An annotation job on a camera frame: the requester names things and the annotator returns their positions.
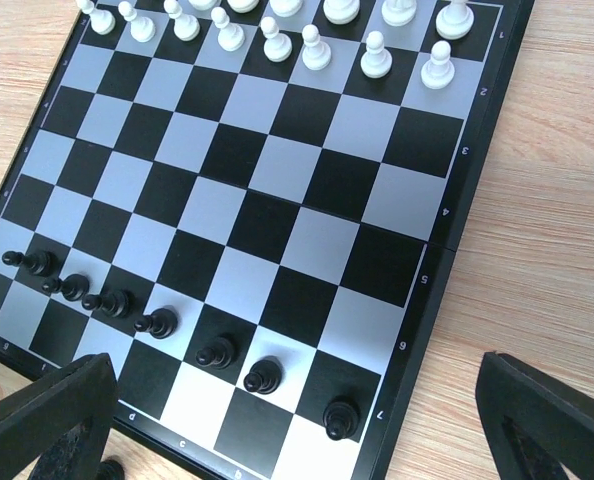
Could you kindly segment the black and silver chessboard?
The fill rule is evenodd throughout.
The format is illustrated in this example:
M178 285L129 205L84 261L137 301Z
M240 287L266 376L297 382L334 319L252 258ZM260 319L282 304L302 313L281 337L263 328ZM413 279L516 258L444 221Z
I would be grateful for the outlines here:
M278 22L279 63L266 1L231 14L233 52L208 12L186 42L161 2L138 1L146 43L80 15L0 189L0 362L34 379L107 353L116 427L203 479L384 478L532 10L471 2L454 78L433 90L421 69L444 6L392 27L362 1L334 25L306 1ZM319 71L302 61L308 24L332 52ZM382 78L360 67L371 31L392 55ZM4 265L9 250L51 252L51 275ZM90 294L125 291L128 315L41 290L74 273ZM171 336L135 331L162 307ZM236 359L198 366L220 335ZM249 393L267 357L283 379ZM322 417L340 396L360 420L333 441Z

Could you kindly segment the white king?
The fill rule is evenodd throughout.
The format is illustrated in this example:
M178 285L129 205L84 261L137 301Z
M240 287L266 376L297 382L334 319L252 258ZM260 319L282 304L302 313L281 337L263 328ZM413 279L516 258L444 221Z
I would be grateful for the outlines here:
M303 0L270 0L272 12L282 18L297 14L303 5Z

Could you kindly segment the white queen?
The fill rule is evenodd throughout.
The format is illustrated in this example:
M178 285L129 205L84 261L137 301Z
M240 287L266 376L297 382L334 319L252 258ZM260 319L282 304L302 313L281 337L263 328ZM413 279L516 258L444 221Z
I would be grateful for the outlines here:
M238 14L252 12L258 5L259 0L227 0L229 7Z

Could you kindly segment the white rook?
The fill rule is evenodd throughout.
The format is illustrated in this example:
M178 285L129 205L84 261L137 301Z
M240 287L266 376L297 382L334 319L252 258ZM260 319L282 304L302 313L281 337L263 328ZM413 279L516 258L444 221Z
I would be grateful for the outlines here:
M474 24L474 13L466 0L452 0L444 6L435 19L437 33L446 40L466 36Z

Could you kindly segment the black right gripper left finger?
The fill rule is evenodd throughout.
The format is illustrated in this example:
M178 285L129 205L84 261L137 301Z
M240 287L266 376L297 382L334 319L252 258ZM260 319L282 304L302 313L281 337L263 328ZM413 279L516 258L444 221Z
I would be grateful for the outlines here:
M0 400L0 479L95 479L117 403L107 353L88 354Z

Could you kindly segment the black pawn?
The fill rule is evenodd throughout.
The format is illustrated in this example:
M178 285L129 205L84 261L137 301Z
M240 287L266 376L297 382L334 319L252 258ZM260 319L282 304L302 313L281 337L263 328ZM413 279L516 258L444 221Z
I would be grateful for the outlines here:
M255 362L243 379L243 387L249 393L268 395L273 393L283 379L283 370L277 359L267 357Z
M222 370L236 359L236 347L228 336L216 336L195 354L195 362L202 368Z
M66 278L50 277L43 281L41 290L46 294L61 293L67 301L79 301L89 291L89 279L82 274L71 274Z
M141 315L133 322L136 332L148 333L153 338L161 340L171 336L178 327L178 318L169 308L158 308L150 314Z
M323 412L322 422L329 439L340 441L351 438L359 426L360 411L350 397L332 399Z
M100 311L112 318L122 318L130 310L130 297L123 290L108 291L104 294L86 294L81 300L82 307L88 311Z

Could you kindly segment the white knight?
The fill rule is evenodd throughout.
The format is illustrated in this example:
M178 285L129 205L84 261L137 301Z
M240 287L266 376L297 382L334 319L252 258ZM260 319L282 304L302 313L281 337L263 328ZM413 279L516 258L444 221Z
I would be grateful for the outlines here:
M407 25L414 19L416 12L416 0L384 0L381 6L383 21L393 27Z

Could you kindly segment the white pawn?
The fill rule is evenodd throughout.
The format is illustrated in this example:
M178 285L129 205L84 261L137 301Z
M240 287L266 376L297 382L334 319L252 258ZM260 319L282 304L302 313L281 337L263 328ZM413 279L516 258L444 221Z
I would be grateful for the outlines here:
M431 48L429 60L422 66L422 83L429 89L439 90L447 87L454 75L450 44L445 40L436 42Z
M228 52L238 50L245 41L245 34L239 24L232 23L230 16L222 7L211 10L211 19L218 30L219 46Z
M173 32L182 41L195 39L200 32L197 18L183 11L177 0L165 0L163 7L168 16L173 20Z
M387 75L392 67L392 55L385 47L385 39L380 31L371 31L366 38L366 51L360 60L365 76L376 79Z
M89 17L91 29L99 35L107 35L113 31L116 20L108 10L99 9L92 0L76 0L79 10Z
M260 28L265 38L263 51L266 58L275 63L285 61L292 53L291 39L280 31L277 21L271 16L261 19Z
M326 68L332 59L332 52L330 46L321 39L318 27L314 24L304 26L302 39L302 61L306 68L312 71Z
M156 27L153 20L150 17L140 15L129 1L121 1L118 4L118 11L129 24L130 34L134 40L146 43L154 37Z

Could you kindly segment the white bishop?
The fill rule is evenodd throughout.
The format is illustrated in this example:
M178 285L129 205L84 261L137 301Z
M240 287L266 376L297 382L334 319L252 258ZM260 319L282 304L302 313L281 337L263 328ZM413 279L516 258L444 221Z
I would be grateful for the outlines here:
M191 7L200 12L209 11L219 3L219 0L189 0Z
M353 21L360 11L359 0L325 0L323 12L334 25L345 25Z

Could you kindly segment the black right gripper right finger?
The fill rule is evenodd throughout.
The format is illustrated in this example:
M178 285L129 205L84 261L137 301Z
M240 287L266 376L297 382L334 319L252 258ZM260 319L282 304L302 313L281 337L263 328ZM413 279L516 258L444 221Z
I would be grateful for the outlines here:
M483 355L476 405L501 479L594 479L594 399L506 353Z

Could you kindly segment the black chess piece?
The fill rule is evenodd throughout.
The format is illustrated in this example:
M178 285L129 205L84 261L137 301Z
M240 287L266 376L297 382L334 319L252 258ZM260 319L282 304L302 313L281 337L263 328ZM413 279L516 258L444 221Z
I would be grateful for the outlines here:
M124 480L123 466L116 460L102 461L97 469L96 480Z
M9 250L2 254L4 265L24 268L30 275L47 277L53 271L54 255L46 250L36 250L25 254L20 251Z

